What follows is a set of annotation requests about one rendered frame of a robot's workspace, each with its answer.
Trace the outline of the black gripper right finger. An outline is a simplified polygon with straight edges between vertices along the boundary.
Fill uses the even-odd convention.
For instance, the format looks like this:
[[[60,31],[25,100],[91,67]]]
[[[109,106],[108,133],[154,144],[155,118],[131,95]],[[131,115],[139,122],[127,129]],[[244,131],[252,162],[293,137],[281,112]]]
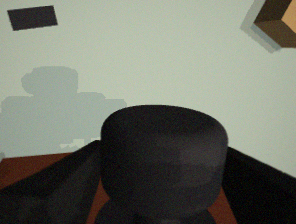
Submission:
[[[296,178],[228,146],[222,189],[237,224],[296,224]]]

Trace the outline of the brown wooden door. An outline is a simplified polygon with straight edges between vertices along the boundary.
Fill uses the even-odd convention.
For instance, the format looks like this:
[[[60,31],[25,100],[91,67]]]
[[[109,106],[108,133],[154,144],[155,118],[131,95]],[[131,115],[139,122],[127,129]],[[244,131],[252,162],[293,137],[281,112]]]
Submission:
[[[0,189],[48,167],[71,153],[73,152],[3,158],[0,162]],[[109,199],[102,187],[100,176],[98,189],[86,224],[94,224],[99,209]],[[217,201],[208,210],[216,220],[216,224],[237,224],[222,186]]]

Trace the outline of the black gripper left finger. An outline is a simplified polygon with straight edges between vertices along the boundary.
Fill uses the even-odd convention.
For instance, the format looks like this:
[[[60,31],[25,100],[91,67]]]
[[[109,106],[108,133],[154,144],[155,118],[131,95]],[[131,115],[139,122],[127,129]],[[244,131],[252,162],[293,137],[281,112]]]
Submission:
[[[94,140],[0,189],[0,224],[86,224],[100,176],[101,140]]]

